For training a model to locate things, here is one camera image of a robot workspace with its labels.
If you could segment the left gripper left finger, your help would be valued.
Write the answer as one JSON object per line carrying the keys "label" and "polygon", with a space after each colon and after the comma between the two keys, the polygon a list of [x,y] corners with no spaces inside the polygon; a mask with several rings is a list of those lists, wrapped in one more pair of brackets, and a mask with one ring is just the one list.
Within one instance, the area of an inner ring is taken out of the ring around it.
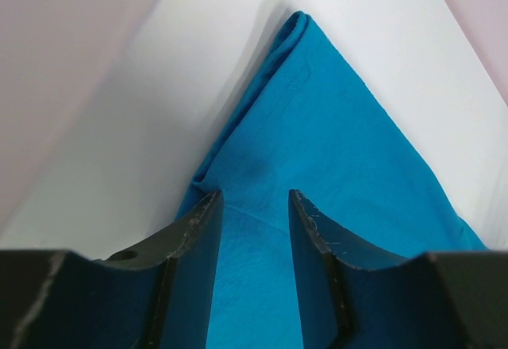
{"label": "left gripper left finger", "polygon": [[105,260],[70,250],[1,253],[4,348],[203,348],[223,197]]}

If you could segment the blue t-shirt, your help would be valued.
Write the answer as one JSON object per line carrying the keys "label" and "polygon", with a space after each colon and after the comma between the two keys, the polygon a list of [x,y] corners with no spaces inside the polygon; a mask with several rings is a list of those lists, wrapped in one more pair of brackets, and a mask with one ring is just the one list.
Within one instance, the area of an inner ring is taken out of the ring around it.
{"label": "blue t-shirt", "polygon": [[300,348],[288,194],[405,257],[484,245],[312,17],[293,13],[179,207],[225,200],[209,348]]}

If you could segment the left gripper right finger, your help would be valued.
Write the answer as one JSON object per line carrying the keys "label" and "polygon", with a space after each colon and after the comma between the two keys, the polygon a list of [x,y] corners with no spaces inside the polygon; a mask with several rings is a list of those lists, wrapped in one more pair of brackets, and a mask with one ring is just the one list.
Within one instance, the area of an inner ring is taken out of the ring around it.
{"label": "left gripper right finger", "polygon": [[507,254],[375,246],[297,190],[288,201],[307,348],[504,348]]}

